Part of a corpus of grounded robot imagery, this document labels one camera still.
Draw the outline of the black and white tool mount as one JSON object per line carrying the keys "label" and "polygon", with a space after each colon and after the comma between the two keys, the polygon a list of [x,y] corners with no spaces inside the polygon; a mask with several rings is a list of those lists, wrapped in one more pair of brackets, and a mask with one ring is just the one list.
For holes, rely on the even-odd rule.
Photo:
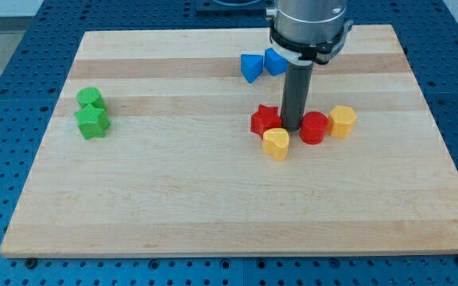
{"label": "black and white tool mount", "polygon": [[340,32],[330,41],[320,44],[299,44],[283,37],[272,22],[269,39],[274,51],[291,64],[298,66],[307,66],[311,63],[325,65],[342,50],[352,26],[353,20],[347,20]]}

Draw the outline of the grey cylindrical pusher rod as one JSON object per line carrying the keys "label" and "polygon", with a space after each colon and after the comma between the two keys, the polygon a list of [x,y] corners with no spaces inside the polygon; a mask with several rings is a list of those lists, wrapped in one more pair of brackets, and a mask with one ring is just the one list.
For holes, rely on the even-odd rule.
{"label": "grey cylindrical pusher rod", "polygon": [[296,131],[301,127],[309,94],[312,68],[313,63],[309,65],[288,63],[287,65],[280,118],[281,126],[288,131]]}

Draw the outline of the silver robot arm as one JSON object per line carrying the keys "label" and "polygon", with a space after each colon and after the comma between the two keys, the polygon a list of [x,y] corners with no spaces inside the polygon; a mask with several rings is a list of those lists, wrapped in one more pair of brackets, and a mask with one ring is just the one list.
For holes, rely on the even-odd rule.
{"label": "silver robot arm", "polygon": [[287,60],[280,117],[289,132],[301,127],[313,66],[344,46],[353,25],[346,12],[347,0],[276,0],[266,9],[272,48]]}

